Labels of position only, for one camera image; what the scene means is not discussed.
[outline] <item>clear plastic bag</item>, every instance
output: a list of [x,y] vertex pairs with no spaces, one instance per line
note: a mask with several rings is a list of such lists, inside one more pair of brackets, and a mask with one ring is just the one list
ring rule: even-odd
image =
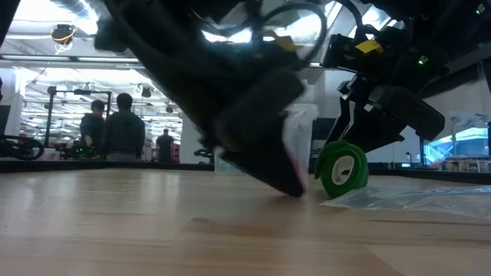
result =
[[437,190],[366,187],[322,205],[363,210],[445,212],[491,219],[491,187]]

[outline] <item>man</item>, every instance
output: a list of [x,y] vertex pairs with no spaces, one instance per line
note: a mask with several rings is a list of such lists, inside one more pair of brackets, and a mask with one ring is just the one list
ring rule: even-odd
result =
[[119,111],[106,120],[101,154],[107,161],[135,162],[141,158],[145,143],[145,123],[131,112],[133,98],[129,94],[119,94],[116,102]]
[[104,102],[95,100],[91,104],[92,113],[85,114],[80,124],[82,144],[98,149],[101,145],[102,132],[104,131]]
[[169,135],[169,130],[163,130],[163,135],[157,138],[157,149],[159,149],[159,162],[170,163],[170,148],[174,142],[174,138]]

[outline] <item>wooden table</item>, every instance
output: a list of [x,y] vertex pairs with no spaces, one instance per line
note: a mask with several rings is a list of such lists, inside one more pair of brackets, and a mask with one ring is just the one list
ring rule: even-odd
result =
[[[464,186],[396,177],[370,185]],[[247,176],[0,175],[1,276],[490,275],[491,222],[319,206]]]

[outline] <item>roll of tape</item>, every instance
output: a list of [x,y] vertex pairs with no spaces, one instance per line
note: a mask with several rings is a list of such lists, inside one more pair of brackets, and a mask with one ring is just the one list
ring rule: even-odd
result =
[[315,167],[315,178],[321,179],[325,191],[337,198],[368,184],[368,163],[358,146],[337,141],[322,149]]

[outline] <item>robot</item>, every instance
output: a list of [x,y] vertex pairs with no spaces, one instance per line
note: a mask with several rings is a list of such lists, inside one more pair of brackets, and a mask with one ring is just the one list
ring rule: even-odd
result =
[[[282,142],[284,109],[304,90],[296,72],[308,66],[323,44],[328,49],[322,67],[356,73],[339,87],[342,114],[326,144],[343,139],[369,152],[402,140],[406,126],[434,139],[444,117],[419,92],[447,73],[449,61],[489,40],[480,27],[489,3],[480,0],[360,0],[405,25],[380,31],[363,24],[350,0],[337,0],[355,18],[354,38],[327,37],[320,8],[325,1],[285,2],[266,15],[261,13],[263,0],[99,1],[110,17],[100,20],[95,47],[130,49],[194,122],[205,148],[222,147],[225,161],[295,197],[305,189]],[[217,28],[210,23],[220,23],[237,5],[247,14],[242,24]],[[318,40],[305,58],[288,39],[263,39],[270,19],[295,9],[309,10],[321,20]],[[202,33],[228,37],[246,28],[252,32],[248,44],[209,43]]]

